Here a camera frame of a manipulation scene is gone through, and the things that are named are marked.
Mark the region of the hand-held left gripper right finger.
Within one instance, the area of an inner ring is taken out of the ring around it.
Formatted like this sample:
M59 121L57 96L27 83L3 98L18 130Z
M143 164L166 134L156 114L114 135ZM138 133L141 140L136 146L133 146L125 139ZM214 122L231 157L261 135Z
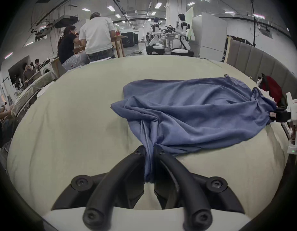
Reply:
M245 211L227 181L191 173L179 160L154 146L154 193L162 210L182 208L183 230L237 230Z

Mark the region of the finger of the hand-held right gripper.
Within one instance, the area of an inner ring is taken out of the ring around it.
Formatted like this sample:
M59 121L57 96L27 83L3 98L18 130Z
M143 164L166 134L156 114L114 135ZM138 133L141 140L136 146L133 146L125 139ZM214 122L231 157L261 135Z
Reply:
M291 112L286 106L277 107L276 110L269 112L269 117L272 121L278 123L286 123L291 120Z

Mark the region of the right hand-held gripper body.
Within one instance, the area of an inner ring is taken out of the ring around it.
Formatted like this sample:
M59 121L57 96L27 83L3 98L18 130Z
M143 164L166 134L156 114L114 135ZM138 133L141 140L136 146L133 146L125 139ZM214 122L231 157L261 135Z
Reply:
M295 138L289 139L287 153L297 155L297 99L293 99L290 92L286 93L286 98L288 111L291 112L291 120L282 124L284 124L285 126L288 125L289 136L291 136L290 128L294 127L292 128L292 131L293 133L295 133Z

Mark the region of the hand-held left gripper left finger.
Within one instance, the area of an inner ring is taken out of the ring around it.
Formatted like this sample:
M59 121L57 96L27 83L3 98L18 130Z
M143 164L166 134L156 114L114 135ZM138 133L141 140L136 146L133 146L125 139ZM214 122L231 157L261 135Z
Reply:
M144 146L139 146L107 173L75 176L51 211L84 207L85 227L110 230L113 208L132 210L144 194L145 156Z

